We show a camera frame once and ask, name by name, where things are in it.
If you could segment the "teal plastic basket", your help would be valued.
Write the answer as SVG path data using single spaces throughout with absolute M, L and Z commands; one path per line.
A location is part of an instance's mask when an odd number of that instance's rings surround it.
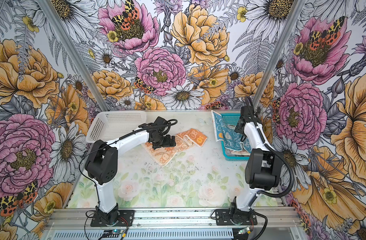
M 239 113 L 221 113 L 222 121 L 226 130 L 223 131 L 223 140 L 221 140 L 222 152 L 227 161 L 248 161 L 248 157 L 231 157 L 225 153 L 226 149 L 233 151 L 248 151 L 251 153 L 252 147 L 249 140 L 245 139 L 243 142 L 242 134 L 238 134 L 234 131 L 236 124 L 239 120 Z

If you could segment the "blue and cream towel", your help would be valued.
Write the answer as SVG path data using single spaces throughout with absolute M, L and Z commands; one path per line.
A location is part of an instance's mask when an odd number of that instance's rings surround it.
M 220 141 L 222 147 L 233 155 L 249 156 L 252 147 L 248 139 L 242 142 L 242 135 L 235 132 L 240 114 L 211 111 L 211 115 L 216 141 Z

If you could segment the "white plastic basket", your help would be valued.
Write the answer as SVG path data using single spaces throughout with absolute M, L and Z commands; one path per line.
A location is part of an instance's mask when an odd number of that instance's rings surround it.
M 144 111 L 101 112 L 94 118 L 86 136 L 87 143 L 111 141 L 135 130 L 147 121 Z

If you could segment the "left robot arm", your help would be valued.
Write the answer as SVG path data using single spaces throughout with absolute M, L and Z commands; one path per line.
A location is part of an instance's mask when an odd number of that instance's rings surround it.
M 129 226 L 132 224 L 131 220 L 123 218 L 120 214 L 119 205 L 114 196 L 114 178 L 118 172 L 119 155 L 145 143 L 150 143 L 154 150 L 175 147 L 176 137 L 169 135 L 169 131 L 177 123 L 176 119 L 166 120 L 157 117 L 153 123 L 142 124 L 112 143 L 103 140 L 93 143 L 85 163 L 85 170 L 94 182 L 98 194 L 98 205 L 92 221 L 93 227 L 114 226 L 119 221 Z

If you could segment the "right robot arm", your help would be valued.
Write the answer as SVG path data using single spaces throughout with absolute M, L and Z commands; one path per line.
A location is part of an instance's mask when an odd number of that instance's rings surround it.
M 231 203 L 230 219 L 236 225 L 255 224 L 252 207 L 262 192 L 277 187 L 282 162 L 270 150 L 272 146 L 264 135 L 262 124 L 254 116 L 253 107 L 242 107 L 235 132 L 249 140 L 252 151 L 244 171 L 247 188 Z

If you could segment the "pink and cream towel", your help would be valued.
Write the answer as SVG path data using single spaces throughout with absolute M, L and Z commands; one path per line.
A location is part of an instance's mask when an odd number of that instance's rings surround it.
M 248 156 L 250 156 L 250 152 L 248 152 L 248 151 L 233 151 L 233 150 L 226 149 L 225 153 L 226 153 L 227 156 L 231 156 L 231 157 L 248 157 Z

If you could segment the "green circuit board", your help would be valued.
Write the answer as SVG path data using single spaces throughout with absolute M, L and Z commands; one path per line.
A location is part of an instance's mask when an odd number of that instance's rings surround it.
M 104 234 L 108 235 L 109 237 L 118 237 L 126 235 L 127 230 L 119 230 L 119 229 L 107 230 L 104 232 Z

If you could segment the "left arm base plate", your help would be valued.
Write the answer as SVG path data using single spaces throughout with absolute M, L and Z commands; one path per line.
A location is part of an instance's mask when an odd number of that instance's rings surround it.
M 131 227 L 135 218 L 134 210 L 115 210 L 104 213 L 97 209 L 91 227 Z

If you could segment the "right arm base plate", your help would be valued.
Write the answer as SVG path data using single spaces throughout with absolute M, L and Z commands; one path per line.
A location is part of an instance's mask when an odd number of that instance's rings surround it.
M 252 226 L 257 225 L 257 218 L 251 212 L 238 209 L 216 209 L 214 218 L 217 226 Z

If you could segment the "right aluminium corner post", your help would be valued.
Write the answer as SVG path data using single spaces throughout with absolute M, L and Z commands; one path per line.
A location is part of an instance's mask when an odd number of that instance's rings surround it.
M 272 72 L 274 71 L 274 68 L 281 56 L 281 52 L 284 49 L 285 45 L 287 44 L 287 41 L 289 39 L 290 34 L 292 33 L 292 30 L 295 28 L 297 20 L 299 19 L 302 9 L 305 5 L 305 0 L 298 0 L 294 1 L 291 11 L 289 12 L 288 18 L 284 24 L 284 28 L 280 34 L 280 36 L 277 39 L 277 43 L 275 45 L 275 48 L 272 52 L 272 55 L 268 61 L 268 64 L 264 70 L 263 76 L 261 78 L 261 82 L 259 87 L 257 88 L 256 93 L 254 94 L 252 104 L 254 109 L 256 109 L 257 105 L 260 102 L 260 99 L 264 93 L 265 88 L 267 87 L 269 80 L 272 76 Z

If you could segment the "aluminium corner post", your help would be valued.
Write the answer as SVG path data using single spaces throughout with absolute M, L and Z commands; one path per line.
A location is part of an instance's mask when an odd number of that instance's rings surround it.
M 264 93 L 265 88 L 267 87 L 269 80 L 272 76 L 272 72 L 274 71 L 274 68 L 281 56 L 281 52 L 284 49 L 285 45 L 287 44 L 287 41 L 289 39 L 290 34 L 292 33 L 292 30 L 295 28 L 297 20 L 299 19 L 302 9 L 305 5 L 305 0 L 298 0 L 294 1 L 291 11 L 289 12 L 288 18 L 284 24 L 284 28 L 280 34 L 280 36 L 277 39 L 277 43 L 275 45 L 275 48 L 272 52 L 272 55 L 268 61 L 268 64 L 264 70 L 263 76 L 261 78 L 261 82 L 259 87 L 257 88 L 256 93 L 254 94 L 252 104 L 254 109 L 256 109 L 257 105 L 260 102 L 260 99 Z
M 86 82 L 89 90 L 91 91 L 100 109 L 103 112 L 110 111 L 111 108 L 107 105 L 104 98 L 100 94 L 95 82 L 93 81 L 90 72 L 88 71 L 88 68 L 86 67 L 84 61 L 82 60 L 82 57 L 80 56 L 77 48 L 75 47 L 74 42 L 67 31 L 67 28 L 64 26 L 62 20 L 60 19 L 55 8 L 53 7 L 52 2 L 39 1 L 38 4 L 42 9 L 42 11 L 44 12 L 44 14 L 46 15 L 50 25 L 52 26 L 56 35 L 59 37 L 69 56 L 73 60 L 73 63 L 75 64 L 79 74 L 83 77 L 84 81 Z

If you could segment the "aluminium front rail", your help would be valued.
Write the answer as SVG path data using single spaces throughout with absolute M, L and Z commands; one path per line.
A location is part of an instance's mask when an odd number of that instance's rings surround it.
M 91 227 L 93 209 L 56 210 L 42 240 L 98 240 L 107 230 L 127 234 L 107 240 L 305 240 L 293 207 L 257 207 L 257 225 L 217 226 L 213 208 L 137 208 L 131 227 Z

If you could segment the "left aluminium corner post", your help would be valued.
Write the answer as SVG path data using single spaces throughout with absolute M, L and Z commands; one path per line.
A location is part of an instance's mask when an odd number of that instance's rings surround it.
M 59 37 L 69 56 L 73 60 L 73 63 L 75 64 L 79 74 L 83 77 L 84 81 L 86 82 L 89 90 L 91 91 L 100 109 L 103 112 L 110 111 L 111 108 L 107 105 L 104 98 L 100 94 L 95 82 L 93 81 L 90 72 L 88 71 L 88 68 L 86 67 L 84 61 L 82 60 L 82 57 L 80 56 L 77 48 L 75 47 L 74 42 L 67 31 L 67 28 L 64 26 L 62 20 L 60 19 L 55 8 L 53 7 L 52 2 L 39 1 L 38 4 L 42 9 L 42 11 L 44 12 L 44 14 L 46 15 L 50 25 L 52 26 L 56 35 Z

